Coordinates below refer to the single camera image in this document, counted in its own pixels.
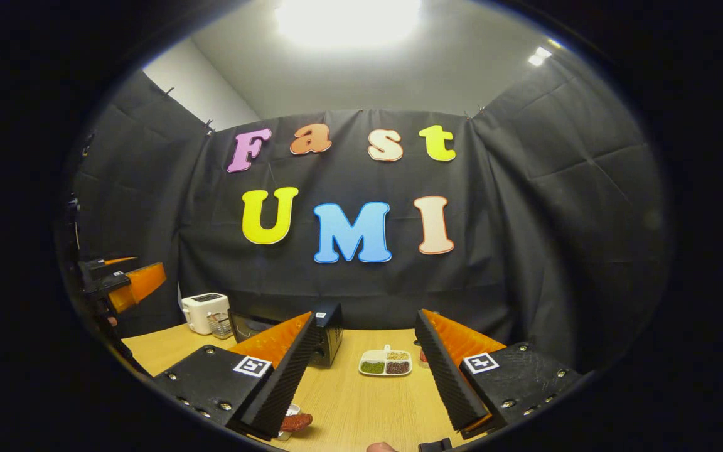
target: ceiling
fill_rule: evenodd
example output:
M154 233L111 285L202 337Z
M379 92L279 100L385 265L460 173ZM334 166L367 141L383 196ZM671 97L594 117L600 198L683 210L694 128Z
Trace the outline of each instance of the ceiling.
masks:
M548 48L538 29L467 0L422 0L417 26L398 43L308 48L279 31L281 2L249 2L192 36L262 119L357 108L474 114Z

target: light fixture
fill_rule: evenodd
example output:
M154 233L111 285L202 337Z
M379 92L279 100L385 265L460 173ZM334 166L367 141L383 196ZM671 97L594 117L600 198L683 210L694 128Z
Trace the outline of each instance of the light fixture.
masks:
M369 48L405 38L420 0L285 0L279 31L311 48Z
M537 50L534 51L534 55L528 58L528 62L534 64L535 66L540 66L540 64L543 64L543 61L545 61L548 57L551 57L550 51L547 51L544 48L537 48Z

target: table surface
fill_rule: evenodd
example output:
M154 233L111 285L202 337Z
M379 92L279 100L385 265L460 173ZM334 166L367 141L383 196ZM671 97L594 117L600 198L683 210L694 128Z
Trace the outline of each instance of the table surface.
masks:
M330 369L306 367L292 403L313 415L313 423L287 441L264 441L280 449L364 452L372 443L386 441L396 450L415 450L420 443L451 438L454 432L431 372L419 366L420 348L414 330L345 330ZM199 335L186 324L148 335L125 338L133 357L153 377L203 345L227 349L235 343L213 335ZM383 349L411 354L412 371L401 377L369 377L358 371L359 358L368 350Z

